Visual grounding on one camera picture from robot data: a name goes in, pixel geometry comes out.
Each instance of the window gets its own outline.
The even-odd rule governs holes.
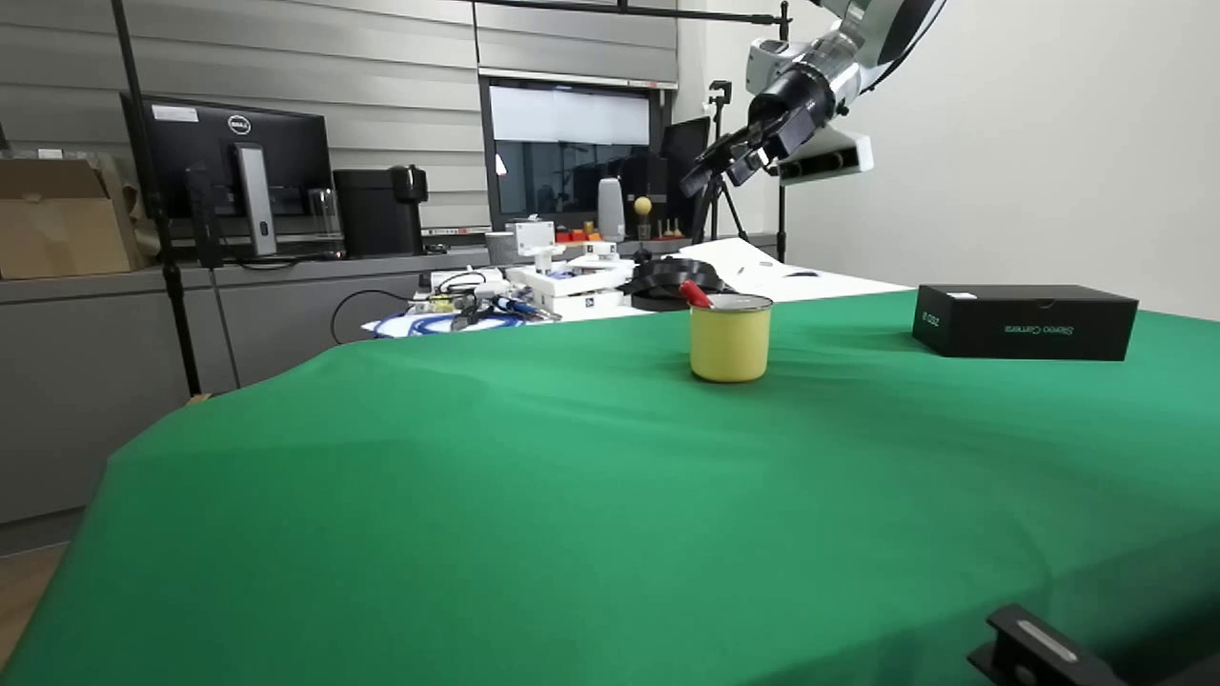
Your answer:
[[[661,95],[626,86],[484,81],[491,221],[529,214],[585,223],[598,214],[598,177],[647,163]]]

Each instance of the green tablecloth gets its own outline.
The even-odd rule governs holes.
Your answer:
[[[186,407],[111,462],[0,682],[945,686],[1003,602],[1129,672],[1215,636],[1220,327],[953,360],[910,307],[784,303],[745,388],[687,372],[679,313]]]

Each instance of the floor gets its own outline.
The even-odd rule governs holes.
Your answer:
[[[0,672],[14,638],[24,636],[63,555],[65,555],[65,544],[0,555]]]

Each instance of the yellow cup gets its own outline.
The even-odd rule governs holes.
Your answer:
[[[709,307],[690,307],[690,368],[707,381],[760,381],[772,356],[772,297],[713,293]]]

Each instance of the black monitor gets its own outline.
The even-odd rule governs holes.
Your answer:
[[[684,176],[693,168],[693,157],[709,148],[713,121],[690,116],[662,128],[667,158],[667,214],[684,223],[687,237],[702,237],[699,198],[684,190]]]
[[[313,194],[332,190],[324,116],[164,95],[145,95],[140,104],[122,95],[122,109],[139,153],[145,210],[150,218],[169,218],[177,246],[191,245],[191,221],[197,221],[197,214],[213,221],[220,251],[251,245],[242,148],[262,153],[277,240],[341,240],[327,237],[313,200]]]

